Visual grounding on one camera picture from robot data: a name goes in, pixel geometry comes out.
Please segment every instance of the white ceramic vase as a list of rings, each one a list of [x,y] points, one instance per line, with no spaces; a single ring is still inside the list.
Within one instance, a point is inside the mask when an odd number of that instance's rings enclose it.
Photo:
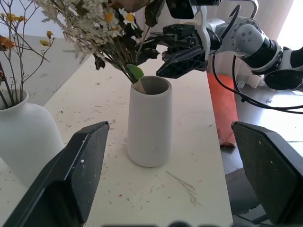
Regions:
[[[10,105],[7,91],[3,94]],[[0,98],[0,157],[29,187],[64,144],[52,115],[27,100],[28,93],[24,91],[21,103],[4,109]]]
[[[155,76],[141,82],[146,94],[131,85],[127,153],[140,166],[161,166],[172,153],[172,88]]]

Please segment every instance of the orange cloth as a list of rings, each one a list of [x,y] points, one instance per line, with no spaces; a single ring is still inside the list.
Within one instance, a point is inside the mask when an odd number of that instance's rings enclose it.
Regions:
[[[207,73],[207,77],[220,146],[235,147],[236,139],[231,128],[232,122],[238,120],[234,93],[223,88],[212,73]],[[232,78],[223,74],[218,77],[223,84],[233,89]]]

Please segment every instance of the white tabletop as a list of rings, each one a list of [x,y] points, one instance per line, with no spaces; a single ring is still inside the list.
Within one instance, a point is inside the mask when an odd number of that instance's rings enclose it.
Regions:
[[[155,75],[162,64],[159,56],[141,68],[145,75]],[[169,162],[157,168],[137,166],[127,156],[130,82],[110,65],[96,71],[90,57],[45,105],[64,143],[82,127],[111,122],[102,175],[86,226],[167,226],[175,220],[193,226],[232,223],[206,73],[193,71],[170,82],[174,149]],[[201,205],[194,205],[186,188],[167,171],[194,186]],[[9,172],[0,163],[0,225],[26,192]]]

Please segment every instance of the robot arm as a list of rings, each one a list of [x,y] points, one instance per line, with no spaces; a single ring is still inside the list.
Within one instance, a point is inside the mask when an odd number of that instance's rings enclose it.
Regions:
[[[257,12],[257,0],[252,17]],[[240,17],[236,9],[228,21],[206,20],[206,5],[219,5],[221,0],[166,0],[174,18],[193,19],[201,13],[201,22],[193,20],[163,28],[163,33],[152,33],[143,48],[157,44],[168,47],[162,53],[165,61],[157,75],[179,78],[191,70],[205,71],[208,57],[221,52],[233,52],[244,61],[252,73],[264,74],[266,84],[276,90],[295,89],[303,81],[303,48],[298,51],[281,48],[270,40],[252,18]],[[146,57],[139,57],[141,62]]]

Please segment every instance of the gray floor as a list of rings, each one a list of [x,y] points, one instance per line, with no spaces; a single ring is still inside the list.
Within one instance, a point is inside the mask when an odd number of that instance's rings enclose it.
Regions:
[[[245,85],[242,92],[271,106],[303,105],[303,93],[301,92],[273,91],[267,87],[254,89],[249,85]],[[239,96],[236,96],[236,104],[239,121],[278,132],[303,156],[303,115],[260,109],[248,103],[242,103]],[[225,174],[243,167],[238,148],[221,148],[221,155]],[[265,214],[264,210],[258,206],[242,217],[252,220],[263,214]]]

